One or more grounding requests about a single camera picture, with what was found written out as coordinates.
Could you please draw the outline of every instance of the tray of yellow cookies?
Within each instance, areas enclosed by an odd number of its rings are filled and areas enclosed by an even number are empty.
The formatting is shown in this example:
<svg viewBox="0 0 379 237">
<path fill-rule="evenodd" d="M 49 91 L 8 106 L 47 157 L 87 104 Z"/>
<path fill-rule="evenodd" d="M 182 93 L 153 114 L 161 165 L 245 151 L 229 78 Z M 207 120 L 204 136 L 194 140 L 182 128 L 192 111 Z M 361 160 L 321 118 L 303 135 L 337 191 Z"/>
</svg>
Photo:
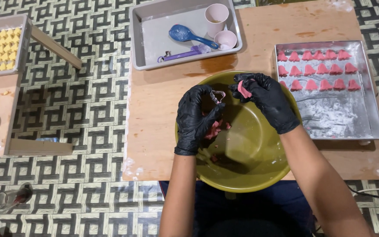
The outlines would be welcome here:
<svg viewBox="0 0 379 237">
<path fill-rule="evenodd" d="M 27 14 L 0 18 L 0 76 L 24 72 L 31 29 Z"/>
</svg>

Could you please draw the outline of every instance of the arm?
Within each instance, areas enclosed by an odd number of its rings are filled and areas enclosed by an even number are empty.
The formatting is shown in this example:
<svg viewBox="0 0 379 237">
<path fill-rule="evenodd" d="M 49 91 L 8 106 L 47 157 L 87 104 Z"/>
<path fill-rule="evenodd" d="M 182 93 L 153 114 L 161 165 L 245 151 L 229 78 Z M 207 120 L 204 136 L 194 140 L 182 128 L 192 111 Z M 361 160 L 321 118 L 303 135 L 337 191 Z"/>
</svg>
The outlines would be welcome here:
<svg viewBox="0 0 379 237">
<path fill-rule="evenodd" d="M 195 156 L 175 154 L 159 235 L 191 236 L 195 198 Z"/>
<path fill-rule="evenodd" d="M 261 73 L 237 74 L 235 82 L 252 93 L 244 98 L 237 84 L 232 95 L 252 101 L 280 135 L 289 166 L 324 232 L 329 236 L 373 236 L 345 182 L 300 125 L 276 80 Z"/>
<path fill-rule="evenodd" d="M 374 236 L 345 182 L 304 128 L 280 135 L 289 166 L 318 222 L 329 236 Z"/>
<path fill-rule="evenodd" d="M 162 210 L 159 236 L 190 237 L 195 202 L 195 155 L 200 141 L 221 115 L 224 103 L 216 105 L 207 116 L 201 111 L 201 96 L 210 93 L 209 85 L 196 85 L 178 104 L 178 142 L 175 147 L 171 179 Z"/>
</svg>

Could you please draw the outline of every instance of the dark pants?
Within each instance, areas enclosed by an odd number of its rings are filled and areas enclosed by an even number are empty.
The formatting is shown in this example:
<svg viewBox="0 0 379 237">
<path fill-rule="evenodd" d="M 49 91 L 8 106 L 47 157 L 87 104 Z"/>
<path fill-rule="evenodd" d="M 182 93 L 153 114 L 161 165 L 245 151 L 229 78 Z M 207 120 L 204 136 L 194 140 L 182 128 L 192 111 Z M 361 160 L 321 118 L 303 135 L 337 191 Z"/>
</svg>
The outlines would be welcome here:
<svg viewBox="0 0 379 237">
<path fill-rule="evenodd" d="M 169 181 L 159 183 L 166 196 Z M 197 181 L 194 236 L 215 222 L 229 218 L 266 218 L 277 223 L 284 220 L 282 226 L 299 226 L 307 235 L 311 235 L 314 228 L 311 208 L 296 181 L 282 180 L 260 191 L 237 194 L 235 200 L 226 199 L 224 191 Z"/>
</svg>

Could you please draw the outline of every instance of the blue spoon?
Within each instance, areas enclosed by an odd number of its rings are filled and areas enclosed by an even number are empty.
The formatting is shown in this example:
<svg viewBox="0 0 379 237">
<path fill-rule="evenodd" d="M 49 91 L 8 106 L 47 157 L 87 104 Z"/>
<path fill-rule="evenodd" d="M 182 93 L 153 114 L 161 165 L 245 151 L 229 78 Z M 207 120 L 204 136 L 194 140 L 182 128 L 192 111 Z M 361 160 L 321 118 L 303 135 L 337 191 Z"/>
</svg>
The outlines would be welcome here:
<svg viewBox="0 0 379 237">
<path fill-rule="evenodd" d="M 172 26 L 172 28 L 169 30 L 169 35 L 176 41 L 184 42 L 188 40 L 197 40 L 198 42 L 210 46 L 213 49 L 218 49 L 217 43 L 192 34 L 191 30 L 188 27 L 180 24 Z"/>
</svg>

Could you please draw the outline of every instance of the person's left hand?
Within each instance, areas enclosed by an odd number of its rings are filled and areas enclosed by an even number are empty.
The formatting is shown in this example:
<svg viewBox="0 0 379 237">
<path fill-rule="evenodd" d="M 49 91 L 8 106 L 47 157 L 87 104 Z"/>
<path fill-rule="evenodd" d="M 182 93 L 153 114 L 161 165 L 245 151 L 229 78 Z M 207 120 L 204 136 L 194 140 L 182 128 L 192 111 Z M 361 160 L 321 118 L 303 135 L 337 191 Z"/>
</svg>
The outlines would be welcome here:
<svg viewBox="0 0 379 237">
<path fill-rule="evenodd" d="M 218 104 L 207 116 L 201 111 L 201 96 L 209 94 L 212 87 L 209 85 L 196 85 L 189 89 L 178 104 L 178 142 L 175 154 L 181 156 L 194 156 L 198 153 L 200 141 L 205 137 L 214 121 L 221 115 L 225 106 Z"/>
</svg>

